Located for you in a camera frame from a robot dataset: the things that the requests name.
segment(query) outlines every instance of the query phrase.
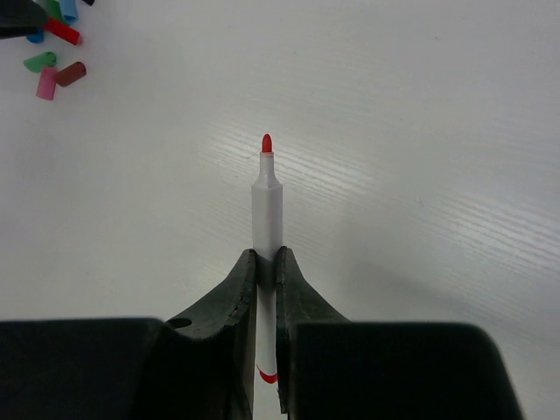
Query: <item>pink marker cap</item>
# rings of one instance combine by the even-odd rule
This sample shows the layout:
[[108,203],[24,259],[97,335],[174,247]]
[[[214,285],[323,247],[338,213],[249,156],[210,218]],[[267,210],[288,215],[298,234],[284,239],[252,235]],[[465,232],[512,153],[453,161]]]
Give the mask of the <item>pink marker cap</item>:
[[57,72],[58,70],[56,69],[56,67],[43,67],[43,70],[41,70],[41,77],[38,80],[37,97],[45,99],[46,101],[53,100],[54,89],[56,88],[54,75]]

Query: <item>white marker barrel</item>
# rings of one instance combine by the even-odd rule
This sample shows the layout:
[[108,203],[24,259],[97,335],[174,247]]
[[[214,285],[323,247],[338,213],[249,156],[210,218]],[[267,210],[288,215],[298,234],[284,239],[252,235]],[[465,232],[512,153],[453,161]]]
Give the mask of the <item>white marker barrel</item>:
[[261,152],[259,178],[251,187],[253,249],[257,253],[255,363],[268,383],[277,381],[275,260],[283,241],[282,184],[274,153]]

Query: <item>screw hole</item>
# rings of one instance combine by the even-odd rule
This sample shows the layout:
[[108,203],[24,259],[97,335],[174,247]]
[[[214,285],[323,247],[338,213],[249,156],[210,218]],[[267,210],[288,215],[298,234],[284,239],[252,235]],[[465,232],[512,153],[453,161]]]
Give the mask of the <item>screw hole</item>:
[[185,328],[192,323],[193,322],[189,318],[173,318],[167,321],[167,324],[173,328]]

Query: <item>pile of marker caps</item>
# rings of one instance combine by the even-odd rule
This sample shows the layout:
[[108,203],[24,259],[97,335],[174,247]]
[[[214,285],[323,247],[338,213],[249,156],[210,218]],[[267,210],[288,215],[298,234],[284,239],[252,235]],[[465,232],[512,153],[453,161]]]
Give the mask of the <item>pile of marker caps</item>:
[[[95,0],[83,0],[90,6]],[[81,35],[69,25],[78,21],[76,0],[46,0],[46,12],[49,15],[48,23],[37,28],[37,33],[29,35],[27,39],[33,44],[40,44],[45,38],[45,31],[64,39],[72,45],[81,44]],[[52,101],[56,85],[68,86],[87,73],[86,66],[81,61],[58,70],[56,68],[57,57],[52,51],[43,52],[24,61],[25,67],[31,72],[41,73],[38,81],[37,96],[47,101]]]

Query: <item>red marker end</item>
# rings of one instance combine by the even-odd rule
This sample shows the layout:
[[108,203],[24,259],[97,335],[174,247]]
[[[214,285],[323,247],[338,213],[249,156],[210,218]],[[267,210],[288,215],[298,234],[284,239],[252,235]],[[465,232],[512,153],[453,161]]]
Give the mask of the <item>red marker end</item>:
[[259,369],[259,374],[261,374],[262,380],[267,383],[278,382],[278,374],[265,374],[261,369]]
[[265,134],[262,138],[262,153],[272,153],[272,139],[270,134]]

